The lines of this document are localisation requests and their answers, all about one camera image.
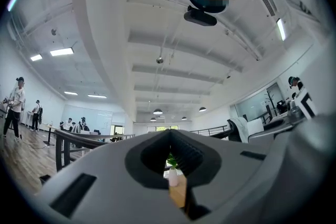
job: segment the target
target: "wooden floor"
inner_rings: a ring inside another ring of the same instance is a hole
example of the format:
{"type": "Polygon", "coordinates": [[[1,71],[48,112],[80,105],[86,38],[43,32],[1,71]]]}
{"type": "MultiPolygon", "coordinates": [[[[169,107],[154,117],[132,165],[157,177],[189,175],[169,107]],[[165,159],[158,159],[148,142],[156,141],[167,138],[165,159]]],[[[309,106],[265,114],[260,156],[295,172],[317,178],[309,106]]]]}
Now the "wooden floor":
{"type": "MultiPolygon", "coordinates": [[[[56,174],[55,146],[45,147],[43,141],[48,140],[48,133],[30,131],[19,126],[22,140],[14,141],[13,130],[8,130],[4,139],[3,161],[12,179],[30,194],[36,194],[42,188],[39,177],[56,174]]],[[[56,143],[53,134],[50,142],[56,143]]],[[[79,158],[81,152],[71,153],[71,157],[79,158]]]]}

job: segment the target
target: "potted plant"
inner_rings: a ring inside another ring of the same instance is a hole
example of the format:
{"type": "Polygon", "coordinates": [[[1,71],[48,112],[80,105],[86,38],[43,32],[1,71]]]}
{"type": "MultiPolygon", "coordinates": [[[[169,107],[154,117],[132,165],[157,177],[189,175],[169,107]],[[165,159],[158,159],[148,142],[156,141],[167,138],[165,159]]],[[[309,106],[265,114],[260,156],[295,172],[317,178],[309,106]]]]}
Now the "potted plant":
{"type": "Polygon", "coordinates": [[[169,177],[168,177],[169,185],[171,187],[176,187],[179,184],[179,181],[178,181],[178,178],[177,178],[177,171],[176,171],[177,162],[176,162],[174,156],[171,153],[169,153],[167,162],[172,166],[169,169],[169,177]]]}

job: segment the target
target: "small plant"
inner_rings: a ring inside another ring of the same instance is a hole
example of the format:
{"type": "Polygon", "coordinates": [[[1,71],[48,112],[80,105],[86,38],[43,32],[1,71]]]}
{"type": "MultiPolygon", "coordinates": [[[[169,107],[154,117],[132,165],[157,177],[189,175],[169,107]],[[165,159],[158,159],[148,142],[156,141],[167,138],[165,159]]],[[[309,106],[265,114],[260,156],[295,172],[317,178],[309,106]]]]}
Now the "small plant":
{"type": "Polygon", "coordinates": [[[177,162],[176,162],[175,158],[173,157],[173,155],[172,155],[171,153],[169,153],[167,162],[168,162],[171,166],[173,166],[174,169],[177,168],[177,162]]]}

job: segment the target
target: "man in white shirt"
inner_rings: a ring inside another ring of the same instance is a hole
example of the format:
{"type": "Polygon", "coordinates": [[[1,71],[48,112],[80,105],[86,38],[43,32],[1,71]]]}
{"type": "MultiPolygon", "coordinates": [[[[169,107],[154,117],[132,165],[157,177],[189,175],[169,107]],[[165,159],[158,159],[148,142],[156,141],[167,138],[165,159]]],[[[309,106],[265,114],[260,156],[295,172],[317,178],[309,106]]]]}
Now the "man in white shirt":
{"type": "Polygon", "coordinates": [[[68,121],[66,121],[65,123],[61,124],[61,130],[65,130],[65,131],[69,131],[70,128],[72,128],[72,118],[69,118],[68,121]]]}
{"type": "Polygon", "coordinates": [[[36,101],[36,106],[34,107],[33,109],[33,123],[32,123],[32,131],[34,131],[34,127],[35,127],[35,132],[37,132],[37,124],[38,124],[38,117],[40,115],[40,108],[41,108],[41,105],[40,105],[40,101],[37,100],[36,101]]]}
{"type": "Polygon", "coordinates": [[[8,100],[5,100],[3,103],[8,103],[9,111],[4,125],[4,138],[6,138],[7,130],[11,123],[13,123],[13,129],[15,133],[15,141],[19,140],[19,129],[18,122],[20,120],[20,113],[22,110],[23,102],[26,99],[25,90],[23,88],[25,80],[23,77],[16,79],[18,81],[18,87],[12,91],[8,100]]]}

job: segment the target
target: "whiteboard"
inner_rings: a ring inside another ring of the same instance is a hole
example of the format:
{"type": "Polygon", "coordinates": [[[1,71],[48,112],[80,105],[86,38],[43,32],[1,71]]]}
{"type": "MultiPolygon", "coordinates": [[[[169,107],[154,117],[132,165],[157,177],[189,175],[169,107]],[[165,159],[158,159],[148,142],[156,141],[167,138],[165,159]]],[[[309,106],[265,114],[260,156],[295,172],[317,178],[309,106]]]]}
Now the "whiteboard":
{"type": "Polygon", "coordinates": [[[112,112],[94,109],[79,108],[77,106],[65,105],[62,121],[72,118],[73,122],[79,123],[81,118],[85,117],[86,124],[90,131],[99,130],[101,135],[110,135],[112,112]]]}

